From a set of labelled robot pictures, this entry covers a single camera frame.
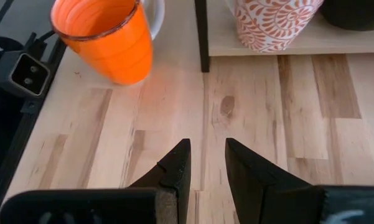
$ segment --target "wooden table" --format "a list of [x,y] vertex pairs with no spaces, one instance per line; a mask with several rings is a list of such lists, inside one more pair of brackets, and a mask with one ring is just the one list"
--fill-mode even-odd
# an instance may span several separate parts
[[236,223],[233,137],[313,184],[374,185],[374,54],[218,57],[200,72],[193,0],[167,1],[149,78],[118,86],[67,50],[7,198],[127,187],[192,143],[188,223]]

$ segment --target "orange swirl pattern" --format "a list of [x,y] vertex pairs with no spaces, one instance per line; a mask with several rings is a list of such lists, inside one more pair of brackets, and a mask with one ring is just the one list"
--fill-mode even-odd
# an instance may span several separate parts
[[112,82],[133,84],[150,72],[152,40],[139,0],[56,0],[51,20],[62,40]]
[[236,0],[242,44],[260,53],[284,50],[312,19],[323,0]]

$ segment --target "mug handle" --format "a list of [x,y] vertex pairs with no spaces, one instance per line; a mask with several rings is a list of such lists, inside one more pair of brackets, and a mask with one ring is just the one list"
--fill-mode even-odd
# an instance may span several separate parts
[[162,27],[163,20],[164,20],[164,11],[165,11],[164,0],[156,0],[155,19],[154,19],[152,26],[149,28],[152,40],[155,39],[157,33],[159,33]]
[[228,8],[231,10],[233,16],[235,16],[235,0],[225,0]]

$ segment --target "orange mug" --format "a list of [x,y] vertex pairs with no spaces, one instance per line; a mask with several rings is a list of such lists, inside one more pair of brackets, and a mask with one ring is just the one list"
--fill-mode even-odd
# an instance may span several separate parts
[[151,26],[148,0],[56,0],[54,31],[84,61],[112,82],[129,85],[151,71],[152,40],[163,20],[164,0],[156,0]]

